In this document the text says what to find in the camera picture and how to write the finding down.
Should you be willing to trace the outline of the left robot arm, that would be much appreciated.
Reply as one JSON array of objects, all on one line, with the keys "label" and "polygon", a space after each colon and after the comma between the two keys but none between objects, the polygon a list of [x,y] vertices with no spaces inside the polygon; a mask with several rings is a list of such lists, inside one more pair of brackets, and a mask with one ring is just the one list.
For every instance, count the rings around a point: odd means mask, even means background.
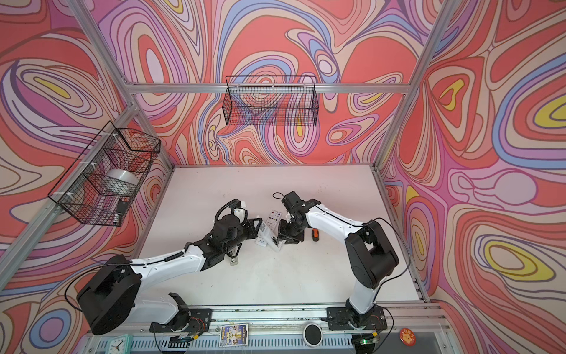
[{"label": "left robot arm", "polygon": [[161,300],[144,299],[142,294],[159,283],[235,258],[244,241],[257,238],[263,224],[262,218],[232,213],[216,219],[203,239],[178,251],[137,260],[112,257],[78,293],[78,304],[91,332],[99,336],[123,324],[146,322],[156,332],[185,331],[192,311],[179,294],[171,292]]}]

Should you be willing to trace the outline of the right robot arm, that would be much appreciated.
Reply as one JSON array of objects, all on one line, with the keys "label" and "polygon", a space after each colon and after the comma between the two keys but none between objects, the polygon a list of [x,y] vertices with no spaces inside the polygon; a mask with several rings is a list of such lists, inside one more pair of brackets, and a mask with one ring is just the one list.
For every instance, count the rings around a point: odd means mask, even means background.
[{"label": "right robot arm", "polygon": [[294,191],[283,195],[281,202],[289,217],[279,222],[278,240],[299,244],[305,240],[305,230],[311,229],[314,234],[323,232],[333,237],[346,248],[356,283],[345,305],[327,308],[322,320],[329,329],[386,329],[384,308],[375,300],[399,265],[399,257],[381,224],[375,220],[354,221],[331,211],[316,199],[305,201]]}]

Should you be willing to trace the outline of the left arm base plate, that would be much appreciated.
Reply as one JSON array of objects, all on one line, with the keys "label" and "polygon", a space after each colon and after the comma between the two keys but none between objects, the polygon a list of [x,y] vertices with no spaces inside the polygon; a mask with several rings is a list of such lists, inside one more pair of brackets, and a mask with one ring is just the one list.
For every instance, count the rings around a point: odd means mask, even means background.
[{"label": "left arm base plate", "polygon": [[209,331],[213,310],[211,308],[190,308],[180,310],[167,324],[152,322],[151,333],[188,333],[202,335]]}]

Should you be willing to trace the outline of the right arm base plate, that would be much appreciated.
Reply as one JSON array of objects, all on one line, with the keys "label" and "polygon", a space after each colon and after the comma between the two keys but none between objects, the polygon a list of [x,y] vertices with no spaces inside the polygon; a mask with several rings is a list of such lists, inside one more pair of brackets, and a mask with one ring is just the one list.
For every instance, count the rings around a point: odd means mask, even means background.
[{"label": "right arm base plate", "polygon": [[359,314],[354,308],[328,307],[327,315],[321,318],[331,331],[377,330],[380,333],[389,326],[384,314],[385,308],[374,305],[367,313]]}]

